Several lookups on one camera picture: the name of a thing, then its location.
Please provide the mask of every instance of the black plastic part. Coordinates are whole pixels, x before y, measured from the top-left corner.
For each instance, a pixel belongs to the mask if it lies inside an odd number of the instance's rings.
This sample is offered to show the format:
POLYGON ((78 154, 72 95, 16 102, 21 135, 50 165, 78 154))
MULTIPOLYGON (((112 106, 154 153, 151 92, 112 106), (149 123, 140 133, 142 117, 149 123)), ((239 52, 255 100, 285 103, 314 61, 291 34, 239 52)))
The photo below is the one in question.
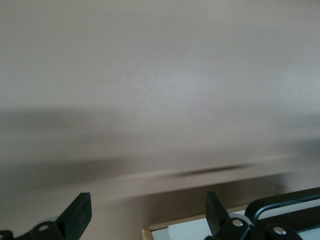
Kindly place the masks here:
POLYGON ((240 218, 230 218, 227 220, 216 235, 213 236, 215 240, 245 240, 247 239, 249 225, 240 218), (242 222, 242 226, 235 226, 233 220, 242 222))
POLYGON ((293 204, 320 199, 320 187, 270 196, 253 201, 246 208, 245 215, 256 225, 261 213, 293 204))
POLYGON ((320 206, 263 218, 257 221, 256 227, 265 229, 270 224, 285 224, 298 233, 320 228, 320 206))
POLYGON ((269 225, 266 230, 266 240, 303 240, 298 233, 295 232, 294 229, 287 225, 279 225, 279 224, 272 224, 269 225), (274 227, 281 227, 285 230, 285 235, 280 235, 275 232, 274 227))
POLYGON ((79 240, 91 217, 90 193, 80 193, 56 221, 42 222, 16 238, 11 231, 2 230, 1 240, 79 240))
POLYGON ((230 219, 230 216, 214 191, 208 191, 205 199, 205 218, 208 222, 212 236, 214 236, 221 226, 230 219))

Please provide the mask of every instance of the screw hole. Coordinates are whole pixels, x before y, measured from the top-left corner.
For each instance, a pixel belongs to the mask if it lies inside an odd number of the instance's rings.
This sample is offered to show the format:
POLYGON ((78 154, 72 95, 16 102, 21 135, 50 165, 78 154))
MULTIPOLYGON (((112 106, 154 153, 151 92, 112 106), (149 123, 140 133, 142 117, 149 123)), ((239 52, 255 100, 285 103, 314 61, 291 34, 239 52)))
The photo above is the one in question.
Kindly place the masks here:
POLYGON ((49 228, 48 225, 42 225, 41 227, 38 228, 39 231, 44 231, 47 230, 49 228))

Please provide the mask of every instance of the curved black bar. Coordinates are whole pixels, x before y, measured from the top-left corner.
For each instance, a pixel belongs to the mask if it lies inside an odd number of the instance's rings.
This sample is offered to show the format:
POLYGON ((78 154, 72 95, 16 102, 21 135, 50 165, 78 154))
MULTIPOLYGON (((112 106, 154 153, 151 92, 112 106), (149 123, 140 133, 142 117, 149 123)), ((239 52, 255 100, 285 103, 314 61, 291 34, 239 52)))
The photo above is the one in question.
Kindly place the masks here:
POLYGON ((260 214, 267 210, 317 199, 320 199, 320 187, 265 197, 251 202, 246 208, 244 215, 256 226, 260 214))

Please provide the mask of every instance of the reflective surface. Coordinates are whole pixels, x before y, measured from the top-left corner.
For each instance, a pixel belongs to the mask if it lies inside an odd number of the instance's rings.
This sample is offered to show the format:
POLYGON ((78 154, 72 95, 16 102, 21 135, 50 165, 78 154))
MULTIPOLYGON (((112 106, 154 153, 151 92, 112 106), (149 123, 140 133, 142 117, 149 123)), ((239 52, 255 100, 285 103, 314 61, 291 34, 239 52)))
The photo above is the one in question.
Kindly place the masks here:
POLYGON ((149 195, 285 173, 271 189, 318 186, 319 13, 307 0, 3 0, 0 225, 23 233, 91 192, 86 238, 118 239, 122 221, 137 239, 149 195))

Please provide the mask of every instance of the screw head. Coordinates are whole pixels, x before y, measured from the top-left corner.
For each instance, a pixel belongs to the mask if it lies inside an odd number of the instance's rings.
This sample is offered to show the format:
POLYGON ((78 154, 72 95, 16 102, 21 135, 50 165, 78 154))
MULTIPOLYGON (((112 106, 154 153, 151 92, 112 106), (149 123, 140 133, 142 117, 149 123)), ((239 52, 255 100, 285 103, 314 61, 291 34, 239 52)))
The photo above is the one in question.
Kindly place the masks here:
POLYGON ((236 227, 242 227, 244 224, 242 223, 242 221, 240 221, 239 219, 234 219, 232 220, 233 225, 235 225, 236 227))
POLYGON ((284 230, 282 227, 279 227, 279 226, 275 226, 273 228, 273 231, 276 233, 276 234, 279 234, 279 235, 286 235, 287 232, 286 230, 284 230))

